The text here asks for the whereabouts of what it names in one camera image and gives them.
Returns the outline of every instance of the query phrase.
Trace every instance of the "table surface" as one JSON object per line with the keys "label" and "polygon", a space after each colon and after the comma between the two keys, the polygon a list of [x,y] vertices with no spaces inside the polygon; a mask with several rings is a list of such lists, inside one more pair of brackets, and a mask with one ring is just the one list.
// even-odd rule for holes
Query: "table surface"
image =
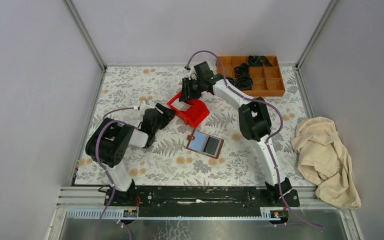
{"label": "table surface", "polygon": [[[292,66],[282,66],[280,69],[285,94],[282,97],[264,97],[280,110],[284,119],[283,130],[273,138],[274,149],[279,166],[293,187],[314,186],[298,171],[298,157],[290,143],[297,124],[307,117],[297,79]],[[181,90],[181,81],[186,75],[187,71],[181,66],[109,67],[87,139],[101,124],[103,115],[111,110],[137,106],[144,99],[148,99],[151,105],[166,104]],[[196,130],[224,139],[219,158],[185,149],[186,137],[192,133],[193,128],[176,116],[163,130],[157,132],[156,140],[150,148],[129,146],[123,158],[128,174],[137,185],[264,186],[265,177],[257,153],[239,130],[238,111],[209,93],[203,93],[201,100],[210,114]],[[269,114],[271,130],[274,132],[280,120],[274,110],[269,109]],[[142,115],[137,110],[115,112],[109,117],[134,126],[142,121]],[[74,184],[108,183],[104,171],[83,151]]]}

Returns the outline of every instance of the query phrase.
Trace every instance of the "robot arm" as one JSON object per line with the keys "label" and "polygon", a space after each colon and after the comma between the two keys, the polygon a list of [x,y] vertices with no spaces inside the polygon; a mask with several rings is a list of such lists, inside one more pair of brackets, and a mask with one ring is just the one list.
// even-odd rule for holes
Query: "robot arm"
{"label": "robot arm", "polygon": [[[252,146],[255,148],[258,159],[262,164],[262,172],[265,176],[265,181],[269,185],[275,186],[278,183],[278,179],[276,176],[275,165],[273,164],[268,148],[271,148],[272,153],[275,153],[275,149],[273,148],[271,139],[268,140],[269,145],[266,145],[265,143],[270,135],[270,127],[272,125],[267,107],[262,103],[251,102],[239,98],[239,96],[226,87],[223,80],[219,80],[213,85],[213,91],[215,96],[220,97],[232,107],[238,109],[240,131],[247,140],[250,140]],[[252,112],[254,112],[253,110],[256,110],[256,116],[252,115]],[[274,159],[278,162],[276,154],[274,154]],[[283,173],[282,169],[279,168],[278,170],[280,179],[285,179],[286,175]]]}
{"label": "robot arm", "polygon": [[133,182],[122,162],[128,145],[149,148],[155,141],[157,131],[165,128],[175,117],[174,110],[159,103],[153,108],[141,102],[139,110],[143,113],[139,129],[128,124],[120,125],[119,121],[105,118],[89,138],[85,147],[86,154],[97,162],[95,150],[99,134],[103,131],[98,148],[100,163],[106,165],[106,171],[110,174],[115,189],[120,192],[127,192]]}
{"label": "robot arm", "polygon": [[[241,98],[231,89],[237,92],[240,91],[230,82],[227,82],[226,85],[223,81],[223,75],[214,75],[207,62],[195,65],[190,72],[190,76],[193,76],[194,74],[196,75],[196,79],[182,79],[182,94],[180,96],[180,101],[198,99],[201,97],[201,92],[209,92],[220,97],[233,108],[238,109],[240,131],[247,140],[251,141],[252,146],[255,148],[263,167],[262,171],[266,183],[270,186],[275,186],[278,183],[278,179],[275,165],[268,148],[271,148],[272,153],[275,153],[275,150],[271,139],[269,139],[268,144],[266,144],[266,140],[271,133],[270,127],[272,126],[267,106],[263,103],[246,100],[252,99],[252,97],[244,93],[241,93]],[[273,157],[277,163],[278,159],[276,154],[274,154]],[[287,182],[285,184],[289,185],[289,180],[286,178],[282,169],[279,168],[278,170],[280,179],[286,179]]]}

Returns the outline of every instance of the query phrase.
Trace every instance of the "white wall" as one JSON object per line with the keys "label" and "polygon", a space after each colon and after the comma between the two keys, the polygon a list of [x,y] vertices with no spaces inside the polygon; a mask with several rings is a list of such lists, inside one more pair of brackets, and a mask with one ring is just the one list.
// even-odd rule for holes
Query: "white wall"
{"label": "white wall", "polygon": [[[185,64],[198,50],[295,63],[330,0],[74,0],[108,65]],[[208,55],[198,60],[211,60]]]}
{"label": "white wall", "polygon": [[302,72],[352,157],[363,235],[384,239],[384,1],[340,1]]}
{"label": "white wall", "polygon": [[0,0],[0,240],[45,236],[99,77],[62,0]]}

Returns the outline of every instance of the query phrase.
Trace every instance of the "orange wooden tray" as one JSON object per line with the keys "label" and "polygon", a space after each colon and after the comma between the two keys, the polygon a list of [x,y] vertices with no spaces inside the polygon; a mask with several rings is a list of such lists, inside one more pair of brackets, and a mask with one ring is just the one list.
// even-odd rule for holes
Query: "orange wooden tray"
{"label": "orange wooden tray", "polygon": [[[285,85],[282,79],[281,68],[276,56],[266,56],[273,66],[250,66],[249,76],[254,84],[252,90],[244,90],[245,94],[252,97],[282,97],[285,94]],[[248,56],[221,56],[226,69],[226,77],[235,78],[235,67],[242,63],[248,64]],[[217,72],[223,74],[223,69],[217,61]]]}

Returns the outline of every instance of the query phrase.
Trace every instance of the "crumpled towel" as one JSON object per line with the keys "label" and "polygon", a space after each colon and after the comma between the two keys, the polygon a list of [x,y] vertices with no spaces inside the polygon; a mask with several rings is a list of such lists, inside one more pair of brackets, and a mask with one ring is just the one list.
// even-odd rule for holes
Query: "crumpled towel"
{"label": "crumpled towel", "polygon": [[353,183],[351,157],[338,137],[334,121],[325,117],[304,119],[290,142],[299,154],[298,170],[318,185],[314,192],[318,198],[338,207],[362,206]]}

